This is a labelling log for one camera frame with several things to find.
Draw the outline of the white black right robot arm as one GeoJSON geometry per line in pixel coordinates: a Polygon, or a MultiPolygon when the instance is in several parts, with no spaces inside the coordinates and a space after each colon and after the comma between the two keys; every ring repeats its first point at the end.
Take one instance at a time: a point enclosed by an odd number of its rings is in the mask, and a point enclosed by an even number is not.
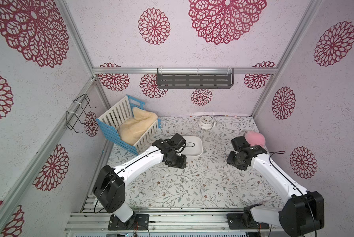
{"type": "Polygon", "coordinates": [[[227,163],[243,171],[250,166],[257,170],[284,202],[282,208],[254,204],[245,207],[242,214],[228,214],[231,230],[261,230],[277,226],[291,237],[301,237],[317,235],[318,230],[324,228],[324,198],[321,194],[310,192],[293,180],[273,161],[273,152],[260,145],[251,146],[244,136],[233,138],[231,144],[234,150],[228,155],[227,163]]]}

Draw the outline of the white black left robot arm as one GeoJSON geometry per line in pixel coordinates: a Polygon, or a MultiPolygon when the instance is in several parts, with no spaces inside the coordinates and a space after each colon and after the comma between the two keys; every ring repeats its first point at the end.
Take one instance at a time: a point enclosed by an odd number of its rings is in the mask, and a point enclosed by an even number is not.
{"type": "Polygon", "coordinates": [[[154,141],[143,153],[122,165],[104,166],[92,190],[97,202],[107,213],[114,214],[120,222],[128,222],[134,216],[134,212],[126,203],[126,185],[160,163],[172,168],[185,169],[186,155],[182,154],[185,147],[186,140],[176,133],[171,139],[154,141]]]}

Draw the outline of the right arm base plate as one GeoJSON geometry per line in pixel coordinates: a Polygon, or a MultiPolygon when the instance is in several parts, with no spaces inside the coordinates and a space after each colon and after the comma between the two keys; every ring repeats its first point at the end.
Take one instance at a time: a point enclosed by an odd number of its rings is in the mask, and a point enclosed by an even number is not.
{"type": "Polygon", "coordinates": [[[269,229],[270,226],[267,223],[259,223],[254,220],[251,214],[253,207],[261,206],[261,204],[254,204],[244,207],[242,213],[227,214],[227,222],[231,230],[263,230],[269,229]]]}

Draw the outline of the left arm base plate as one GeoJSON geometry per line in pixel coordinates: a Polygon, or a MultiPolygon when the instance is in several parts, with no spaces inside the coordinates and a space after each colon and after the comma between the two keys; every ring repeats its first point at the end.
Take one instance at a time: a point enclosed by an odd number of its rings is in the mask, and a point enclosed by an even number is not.
{"type": "Polygon", "coordinates": [[[127,222],[121,222],[118,217],[111,215],[108,225],[109,231],[148,230],[149,214],[135,213],[127,222]]]}

